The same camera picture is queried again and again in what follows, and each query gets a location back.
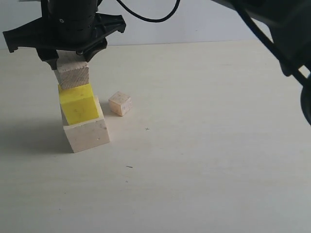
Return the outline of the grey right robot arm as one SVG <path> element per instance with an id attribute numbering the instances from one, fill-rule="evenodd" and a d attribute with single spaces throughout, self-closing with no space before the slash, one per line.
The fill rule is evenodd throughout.
<path id="1" fill-rule="evenodd" d="M 73 51 L 90 61 L 107 47 L 107 36 L 123 33 L 121 15 L 101 14 L 99 0 L 43 0 L 41 17 L 4 31 L 10 52 L 34 48 L 39 58 L 57 68 L 58 51 Z M 301 67 L 311 67 L 311 3 L 308 0 L 221 0 L 237 12 L 258 40 L 276 57 L 285 76 L 301 85 L 300 105 L 311 119 L 311 79 Z"/>

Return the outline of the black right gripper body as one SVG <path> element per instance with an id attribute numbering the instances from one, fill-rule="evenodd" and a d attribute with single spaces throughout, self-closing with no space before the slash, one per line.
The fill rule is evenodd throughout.
<path id="1" fill-rule="evenodd" d="M 121 15 L 98 13 L 98 0 L 43 0 L 42 16 L 4 31 L 10 52 L 18 48 L 87 51 L 114 32 L 123 33 Z"/>

